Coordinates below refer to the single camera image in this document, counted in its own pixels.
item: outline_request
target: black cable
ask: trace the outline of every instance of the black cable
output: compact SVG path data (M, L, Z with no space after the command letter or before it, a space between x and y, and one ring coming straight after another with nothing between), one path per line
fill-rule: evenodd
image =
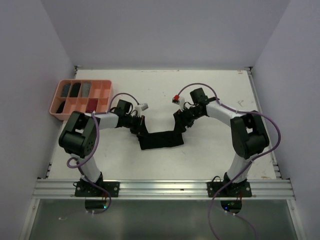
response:
M189 104L190 106L195 106L194 104L191 104L190 102L186 101L186 102L183 104L183 108L184 108L184 109L186 108L186 104Z
M212 182L214 182L216 178L219 178L219 179L220 179L220 182L222 182L222 180L221 180L221 177L220 177L220 176L215 176L215 177L212 179Z
M133 110L132 112L130 112L130 115L132 115L135 112L135 116L138 115L138 111L137 110Z

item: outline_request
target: white connector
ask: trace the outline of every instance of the white connector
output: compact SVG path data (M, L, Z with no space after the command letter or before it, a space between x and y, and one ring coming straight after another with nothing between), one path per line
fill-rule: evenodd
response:
M134 107L134 110L137 111L137 116L141 116L142 115L142 112L144 110L147 110L149 108L148 104L147 103L140 103L138 106L135 106Z
M176 95L176 96L174 96L174 98L172 99L172 103L179 105L180 110L182 110L182 111L183 111L184 108L185 108L185 102L186 102L186 100L185 100L185 98L184 98L183 96L178 96L178 95Z

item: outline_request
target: black mounting bracket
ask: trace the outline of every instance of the black mounting bracket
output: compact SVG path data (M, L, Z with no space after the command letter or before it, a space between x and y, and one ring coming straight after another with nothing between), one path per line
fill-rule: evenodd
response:
M100 175L98 181L95 183L99 187L107 190L110 193L110 196L112 198L117 198L119 195L119 189L120 189L120 182L118 181L104 181L102 174ZM75 197L86 197L86 198L92 198L92 197L105 197L103 191L100 189L92 186L89 182L80 179L80 181L76 181L73 183L73 186L75 186Z
M224 181L208 181L206 183L206 189L208 192L208 197L212 198L214 194L226 185L230 180L226 179L226 174L224 176ZM252 197L250 183L245 180L240 183L231 183L227 188L222 190L218 196L218 198L250 198Z

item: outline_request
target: white tabletop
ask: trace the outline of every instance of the white tabletop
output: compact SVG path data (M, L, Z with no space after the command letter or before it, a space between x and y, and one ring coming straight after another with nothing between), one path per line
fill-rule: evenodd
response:
M185 85L205 83L215 89L220 100L239 110L257 110L246 71L236 70L79 70L76 79L111 80L114 94L127 92L140 103L148 103L143 112L149 133L174 128L173 113L179 106L172 98ZM181 96L191 101L191 86ZM209 89L205 93L212 97ZM129 97L121 99L134 103ZM173 148L141 150L137 137L127 128L100 131L100 142L94 155L105 179L114 180L207 180L223 177L231 166L235 152L230 128L209 117L195 121L182 134L184 145ZM66 162L69 155L58 146L52 156L50 179L78 179L77 169ZM271 155L258 159L248 179L275 179Z

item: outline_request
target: metal extrusion bar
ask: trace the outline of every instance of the metal extrusion bar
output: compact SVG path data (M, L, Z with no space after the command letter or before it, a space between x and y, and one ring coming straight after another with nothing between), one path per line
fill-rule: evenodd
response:
M85 199L75 197L73 183L77 180L38 179L34 188L35 199ZM209 180L117 180L122 200L210 200L207 193ZM290 180L249 180L252 197L246 200L294 200ZM230 200L217 197L217 200Z

